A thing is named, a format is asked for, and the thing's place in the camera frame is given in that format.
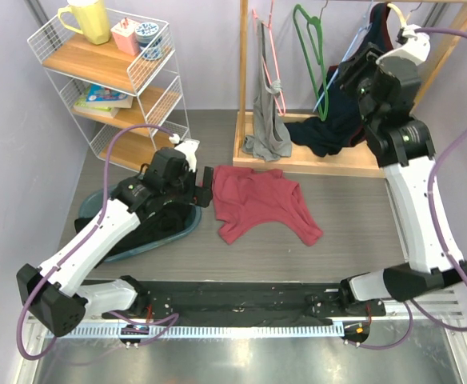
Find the light blue hanger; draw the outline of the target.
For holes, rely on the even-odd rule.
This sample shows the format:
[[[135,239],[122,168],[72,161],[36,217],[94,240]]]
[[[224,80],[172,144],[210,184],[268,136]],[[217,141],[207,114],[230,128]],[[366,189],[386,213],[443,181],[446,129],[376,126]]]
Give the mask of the light blue hanger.
[[[369,6],[368,10],[365,12],[365,15],[362,18],[362,24],[358,28],[357,33],[354,35],[353,40],[349,44],[344,56],[342,57],[341,62],[345,62],[347,58],[354,53],[354,46],[358,42],[358,39],[361,37],[363,32],[366,32],[371,27],[371,22],[369,21],[369,12],[371,6]],[[326,99],[329,97],[329,89],[333,85],[334,81],[337,79],[339,73],[339,69],[336,68],[333,74],[330,76],[329,80],[326,81],[326,85],[323,86],[323,91],[319,94],[319,98],[313,108],[313,112],[319,112],[319,108],[323,107],[326,108]]]

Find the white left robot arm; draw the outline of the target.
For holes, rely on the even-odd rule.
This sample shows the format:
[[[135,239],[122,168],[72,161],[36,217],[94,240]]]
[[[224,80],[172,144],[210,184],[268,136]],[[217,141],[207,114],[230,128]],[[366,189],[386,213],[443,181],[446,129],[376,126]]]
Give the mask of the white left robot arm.
[[[106,205],[60,252],[16,275],[25,308],[54,336],[62,337],[85,316],[120,310],[132,319],[147,311],[149,295],[140,282],[122,276],[84,285],[90,271],[128,234],[160,214],[170,203],[207,207],[212,199],[213,168],[196,185],[199,142],[186,139],[158,150],[143,175],[119,182]]]

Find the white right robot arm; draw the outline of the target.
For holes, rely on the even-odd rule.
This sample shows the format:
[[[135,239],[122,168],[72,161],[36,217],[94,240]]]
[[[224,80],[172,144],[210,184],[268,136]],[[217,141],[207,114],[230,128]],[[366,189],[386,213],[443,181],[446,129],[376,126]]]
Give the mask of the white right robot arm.
[[[383,171],[407,262],[341,281],[338,304],[349,316],[369,300],[398,302],[461,282],[443,251],[429,211],[428,179],[435,164],[429,128],[411,114],[421,85],[418,65],[370,43],[339,66],[341,90],[355,98],[368,147]]]

